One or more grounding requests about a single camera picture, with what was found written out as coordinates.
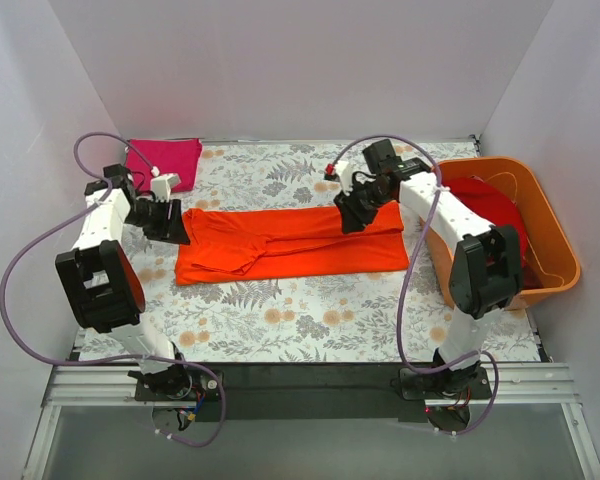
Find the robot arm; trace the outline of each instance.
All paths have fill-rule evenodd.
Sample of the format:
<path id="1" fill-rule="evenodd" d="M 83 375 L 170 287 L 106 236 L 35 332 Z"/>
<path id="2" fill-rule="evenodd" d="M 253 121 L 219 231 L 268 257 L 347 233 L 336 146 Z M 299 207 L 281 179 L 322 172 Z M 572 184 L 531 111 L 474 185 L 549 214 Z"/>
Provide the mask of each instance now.
<path id="1" fill-rule="evenodd" d="M 428 217 L 438 187 L 422 160 L 402 160 L 389 140 L 373 143 L 363 154 L 370 181 L 359 182 L 346 162 L 329 165 L 325 172 L 325 179 L 342 185 L 334 202 L 343 233 L 364 230 L 378 208 L 392 200 Z M 434 356 L 434 364 L 442 365 L 481 349 L 493 322 L 522 288 L 522 264 L 513 227 L 494 227 L 444 189 L 431 228 L 455 251 L 449 280 L 455 308 L 446 340 Z M 456 380 L 464 383 L 478 364 L 476 355 L 451 367 L 456 375 L 446 376 L 445 388 Z"/>
<path id="2" fill-rule="evenodd" d="M 155 177 L 155 199 L 139 196 L 131 172 L 122 165 L 105 167 L 104 176 L 113 190 L 85 219 L 78 240 L 69 252 L 56 257 L 56 270 L 76 320 L 118 340 L 129 353 L 181 359 L 169 339 L 150 322 L 141 319 L 145 299 L 140 281 L 120 245 L 125 223 L 143 229 L 151 240 L 189 244 L 180 200 L 170 199 L 177 175 Z M 87 205 L 99 202 L 107 184 L 92 182 L 85 190 Z M 178 395 L 190 386 L 181 365 L 140 360 L 135 377 L 154 392 Z"/>

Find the red cloth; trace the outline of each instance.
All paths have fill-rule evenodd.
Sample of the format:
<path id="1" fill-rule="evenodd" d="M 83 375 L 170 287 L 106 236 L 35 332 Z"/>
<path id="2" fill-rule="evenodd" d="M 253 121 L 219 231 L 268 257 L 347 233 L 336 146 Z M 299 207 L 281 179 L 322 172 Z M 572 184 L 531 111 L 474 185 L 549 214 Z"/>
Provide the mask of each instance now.
<path id="1" fill-rule="evenodd" d="M 524 264 L 524 255 L 529 245 L 527 230 L 518 207 L 509 197 L 477 178 L 454 178 L 442 183 L 467 208 L 495 226 L 513 225 L 520 239 L 520 258 Z"/>
<path id="2" fill-rule="evenodd" d="M 131 140 L 131 145 L 137 147 L 158 167 L 160 173 L 177 173 L 180 176 L 180 184 L 172 190 L 173 192 L 188 192 L 193 189 L 198 159 L 202 153 L 200 140 Z M 142 180 L 146 178 L 142 190 L 149 190 L 151 171 L 131 149 L 127 154 L 127 167 L 132 171 L 142 172 L 142 175 L 133 174 L 134 187 L 139 188 Z"/>
<path id="3" fill-rule="evenodd" d="M 191 245 L 180 245 L 176 284 L 403 270 L 408 259 L 397 203 L 364 232 L 344 235 L 338 208 L 205 212 L 182 216 Z"/>

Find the orange basket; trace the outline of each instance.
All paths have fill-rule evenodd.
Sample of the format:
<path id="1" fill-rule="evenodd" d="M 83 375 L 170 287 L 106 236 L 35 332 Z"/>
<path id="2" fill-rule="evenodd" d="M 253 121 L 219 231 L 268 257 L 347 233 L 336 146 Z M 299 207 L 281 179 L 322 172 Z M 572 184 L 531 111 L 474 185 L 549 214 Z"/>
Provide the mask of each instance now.
<path id="1" fill-rule="evenodd" d="M 525 261 L 542 287 L 522 290 L 508 310 L 530 307 L 576 284 L 580 278 L 580 264 L 540 184 L 526 165 L 513 158 L 480 157 L 446 160 L 440 162 L 440 170 L 444 180 L 481 178 L 509 197 L 522 215 L 529 237 Z M 453 252 L 432 230 L 427 233 L 427 245 L 445 303 L 452 307 L 449 275 Z"/>

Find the white wall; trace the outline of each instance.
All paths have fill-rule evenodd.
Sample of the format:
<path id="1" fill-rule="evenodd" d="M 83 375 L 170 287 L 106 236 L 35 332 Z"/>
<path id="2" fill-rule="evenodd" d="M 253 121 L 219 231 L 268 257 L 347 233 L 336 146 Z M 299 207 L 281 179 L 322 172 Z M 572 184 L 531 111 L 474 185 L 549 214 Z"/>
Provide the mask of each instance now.
<path id="1" fill-rule="evenodd" d="M 47 1 L 0 0 L 0 277 L 20 247 L 82 208 L 87 177 L 71 147 L 94 129 L 115 132 Z M 105 142 L 85 142 L 85 161 L 117 161 L 121 149 Z M 74 235 L 34 250 L 9 289 L 18 330 L 56 358 L 76 326 L 53 265 Z M 0 320 L 0 479 L 22 474 L 49 371 L 20 352 Z"/>
<path id="2" fill-rule="evenodd" d="M 51 0 L 128 136 L 484 129 L 552 0 Z"/>
<path id="3" fill-rule="evenodd" d="M 535 314 L 571 366 L 600 456 L 600 0 L 554 3 L 483 140 L 533 167 L 581 260 L 579 285 Z"/>

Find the orange shirt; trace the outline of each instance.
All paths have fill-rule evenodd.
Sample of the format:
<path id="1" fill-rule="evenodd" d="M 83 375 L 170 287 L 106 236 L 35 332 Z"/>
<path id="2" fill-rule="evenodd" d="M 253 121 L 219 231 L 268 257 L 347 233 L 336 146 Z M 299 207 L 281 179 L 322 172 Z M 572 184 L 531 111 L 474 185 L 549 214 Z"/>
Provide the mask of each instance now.
<path id="1" fill-rule="evenodd" d="M 176 284 L 403 270 L 408 259 L 395 202 L 364 232 L 344 235 L 337 207 L 182 216 L 191 245 L 180 245 Z"/>

